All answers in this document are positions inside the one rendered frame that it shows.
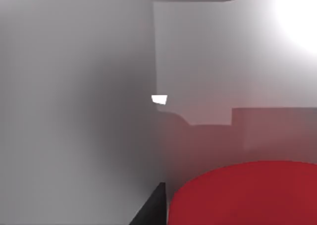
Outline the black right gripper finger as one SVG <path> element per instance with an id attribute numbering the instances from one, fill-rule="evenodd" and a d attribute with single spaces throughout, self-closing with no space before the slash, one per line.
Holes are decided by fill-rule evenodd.
<path id="1" fill-rule="evenodd" d="M 166 183 L 160 182 L 129 225 L 166 225 Z"/>

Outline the red cup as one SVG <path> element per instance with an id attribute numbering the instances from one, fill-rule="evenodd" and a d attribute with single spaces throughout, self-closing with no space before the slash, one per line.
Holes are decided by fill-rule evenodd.
<path id="1" fill-rule="evenodd" d="M 317 225 L 317 165 L 257 161 L 206 172 L 174 194 L 168 225 Z"/>

